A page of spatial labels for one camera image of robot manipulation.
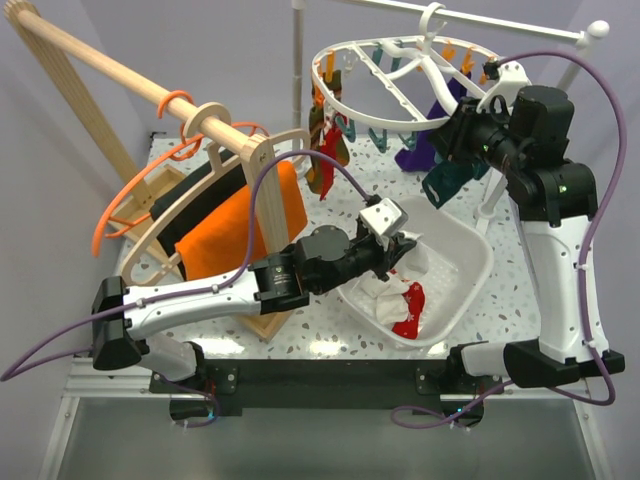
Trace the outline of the white sock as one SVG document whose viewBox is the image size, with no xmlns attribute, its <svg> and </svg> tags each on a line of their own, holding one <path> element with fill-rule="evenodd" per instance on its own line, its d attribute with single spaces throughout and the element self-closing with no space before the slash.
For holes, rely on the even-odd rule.
<svg viewBox="0 0 640 480">
<path fill-rule="evenodd" d="M 429 271 L 429 250 L 422 240 L 422 234 L 410 231 L 404 231 L 404 234 L 416 245 L 396 264 L 396 271 L 403 280 L 418 280 Z"/>
<path fill-rule="evenodd" d="M 375 275 L 366 276 L 358 283 L 358 288 L 374 303 L 374 315 L 381 325 L 395 325 L 404 322 L 409 315 L 409 307 L 404 294 L 409 284 L 397 276 L 390 276 L 387 281 Z"/>
</svg>

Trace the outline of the dark green sock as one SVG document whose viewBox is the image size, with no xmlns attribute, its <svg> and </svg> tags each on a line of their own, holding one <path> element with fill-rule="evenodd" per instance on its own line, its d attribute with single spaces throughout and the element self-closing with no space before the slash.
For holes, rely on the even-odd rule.
<svg viewBox="0 0 640 480">
<path fill-rule="evenodd" d="M 480 180 L 489 170 L 482 162 L 453 163 L 443 161 L 436 165 L 423 179 L 425 195 L 436 208 L 440 209 L 471 180 Z"/>
</svg>

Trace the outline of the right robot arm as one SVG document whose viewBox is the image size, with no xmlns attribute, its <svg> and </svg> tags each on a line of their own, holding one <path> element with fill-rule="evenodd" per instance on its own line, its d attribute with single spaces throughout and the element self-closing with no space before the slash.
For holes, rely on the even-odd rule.
<svg viewBox="0 0 640 480">
<path fill-rule="evenodd" d="M 456 392 L 469 392 L 481 376 L 557 389 L 590 377 L 609 381 L 626 367 L 604 334 L 592 270 L 604 204 L 590 168 L 565 156 L 573 116 L 564 91 L 530 85 L 513 102 L 461 98 L 429 136 L 443 166 L 485 165 L 502 174 L 541 316 L 536 339 L 452 349 L 445 379 Z"/>
</svg>

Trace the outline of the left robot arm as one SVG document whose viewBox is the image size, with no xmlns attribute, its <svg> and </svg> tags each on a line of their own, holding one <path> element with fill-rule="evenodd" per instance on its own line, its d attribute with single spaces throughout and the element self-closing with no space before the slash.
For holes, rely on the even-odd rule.
<svg viewBox="0 0 640 480">
<path fill-rule="evenodd" d="M 359 227 L 355 238 L 337 227 L 321 226 L 246 270 L 156 287 L 128 286 L 119 276 L 104 279 L 92 314 L 92 366 L 114 371 L 140 366 L 164 376 L 185 392 L 207 380 L 201 347 L 167 336 L 167 330 L 206 319 L 289 312 L 371 272 L 388 272 L 417 245 L 405 231 L 387 244 Z"/>
</svg>

